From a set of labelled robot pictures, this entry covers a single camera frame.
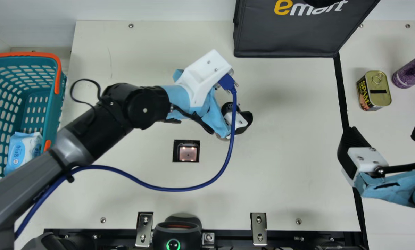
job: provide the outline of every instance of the spam can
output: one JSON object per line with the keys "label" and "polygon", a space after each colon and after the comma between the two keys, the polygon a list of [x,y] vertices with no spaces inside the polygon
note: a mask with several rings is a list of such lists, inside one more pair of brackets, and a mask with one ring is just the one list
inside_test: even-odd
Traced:
{"label": "spam can", "polygon": [[368,71],[357,81],[357,92],[364,111],[376,111],[391,103],[387,76],[382,71]]}

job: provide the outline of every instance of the wet wipes package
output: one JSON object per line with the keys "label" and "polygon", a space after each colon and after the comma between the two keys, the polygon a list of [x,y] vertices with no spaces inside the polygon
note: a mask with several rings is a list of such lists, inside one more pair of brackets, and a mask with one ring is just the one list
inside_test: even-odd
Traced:
{"label": "wet wipes package", "polygon": [[39,132],[26,134],[16,132],[10,138],[8,161],[4,174],[8,175],[18,167],[41,154],[42,135]]}

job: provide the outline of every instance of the black fabric bag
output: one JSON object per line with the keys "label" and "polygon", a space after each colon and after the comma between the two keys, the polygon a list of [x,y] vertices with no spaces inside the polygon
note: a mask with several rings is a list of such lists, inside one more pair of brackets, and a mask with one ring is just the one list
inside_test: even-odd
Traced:
{"label": "black fabric bag", "polygon": [[236,0],[236,57],[334,57],[380,0]]}

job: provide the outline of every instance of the purple spray can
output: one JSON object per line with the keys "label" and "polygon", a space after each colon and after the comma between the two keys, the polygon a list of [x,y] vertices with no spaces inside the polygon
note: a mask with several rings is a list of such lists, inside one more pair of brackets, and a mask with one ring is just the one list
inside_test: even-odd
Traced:
{"label": "purple spray can", "polygon": [[415,85],[415,58],[393,74],[393,84],[402,89]]}

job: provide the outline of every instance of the teal plastic basket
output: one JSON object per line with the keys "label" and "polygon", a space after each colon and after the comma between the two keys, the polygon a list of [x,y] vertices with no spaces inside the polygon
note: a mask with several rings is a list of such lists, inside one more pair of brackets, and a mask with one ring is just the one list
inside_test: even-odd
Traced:
{"label": "teal plastic basket", "polygon": [[0,179],[15,131],[40,132],[42,152],[55,143],[65,84],[61,62],[53,54],[0,54]]}

